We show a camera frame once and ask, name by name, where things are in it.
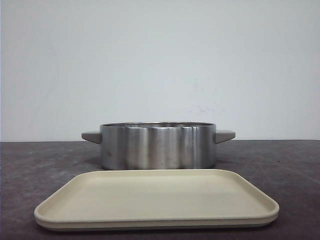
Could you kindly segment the cream rectangular plastic tray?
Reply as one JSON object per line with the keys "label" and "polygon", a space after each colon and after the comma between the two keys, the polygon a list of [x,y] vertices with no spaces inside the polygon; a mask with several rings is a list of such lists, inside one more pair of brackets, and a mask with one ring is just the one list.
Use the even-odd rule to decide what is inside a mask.
{"label": "cream rectangular plastic tray", "polygon": [[279,204],[222,169],[103,170],[79,174],[40,203],[52,231],[241,228],[276,220]]}

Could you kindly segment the stainless steel steamer pot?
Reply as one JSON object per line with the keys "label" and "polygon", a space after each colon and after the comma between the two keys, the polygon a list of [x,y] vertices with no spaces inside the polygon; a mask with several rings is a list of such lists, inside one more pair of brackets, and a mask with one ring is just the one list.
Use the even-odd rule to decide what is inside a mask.
{"label": "stainless steel steamer pot", "polygon": [[108,123],[81,134],[100,146],[100,165],[107,170],[208,169],[217,145],[235,136],[207,122]]}

